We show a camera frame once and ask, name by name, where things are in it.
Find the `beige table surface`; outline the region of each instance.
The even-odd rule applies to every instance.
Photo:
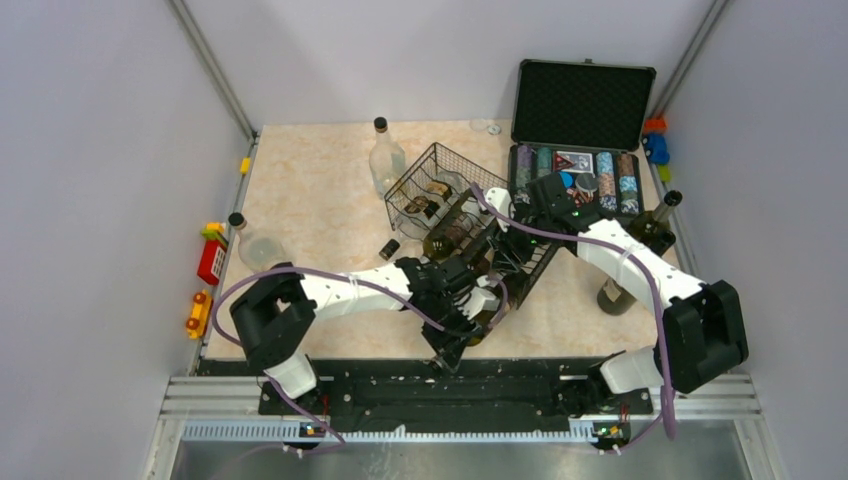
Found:
[[[496,136],[473,131],[468,121],[390,123],[389,131],[406,151],[407,165],[440,142],[507,178],[510,121],[496,123],[502,130]],[[368,153],[373,145],[370,123],[266,126],[245,217],[277,234],[295,265],[348,272],[384,264],[377,252],[391,229],[371,182]],[[641,151],[638,156],[645,207],[652,209],[656,190]],[[236,241],[231,248],[237,247]],[[420,244],[411,247],[418,252],[405,247],[398,256],[420,253]],[[232,255],[224,287],[249,273],[238,255]],[[467,349],[464,358],[607,355],[653,345],[655,323],[641,305],[620,317],[598,308],[595,294],[603,280],[598,269],[560,250],[521,309],[507,315],[479,346]],[[228,309],[237,296],[224,303],[220,314],[222,327],[233,335]],[[362,312],[313,324],[301,345],[315,358],[430,358],[433,352],[420,328],[421,320],[410,312]],[[244,358],[240,347],[216,332],[205,356]]]

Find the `white wall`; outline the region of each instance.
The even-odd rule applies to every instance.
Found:
[[[247,143],[164,1],[0,6],[0,477],[143,467]]]
[[[792,478],[848,469],[846,21],[844,0],[735,2],[668,113],[698,264],[740,292]]]
[[[524,58],[665,84],[710,0],[188,2],[254,125],[512,117]]]

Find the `red toy block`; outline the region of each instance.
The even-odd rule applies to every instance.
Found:
[[[203,255],[200,256],[200,265],[197,267],[197,276],[209,285],[215,286],[221,283],[224,274],[224,256],[227,247],[217,240],[207,240],[203,247]]]
[[[667,129],[668,126],[665,124],[665,118],[649,118],[645,120],[645,127],[642,129],[642,135],[647,135],[649,133],[663,134]]]

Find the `open case lid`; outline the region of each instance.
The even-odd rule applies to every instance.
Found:
[[[512,140],[632,151],[639,146],[656,70],[524,60]]]

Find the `deck of cards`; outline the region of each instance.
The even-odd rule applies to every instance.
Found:
[[[592,167],[592,154],[581,152],[556,152],[554,170],[569,173],[595,173]]]

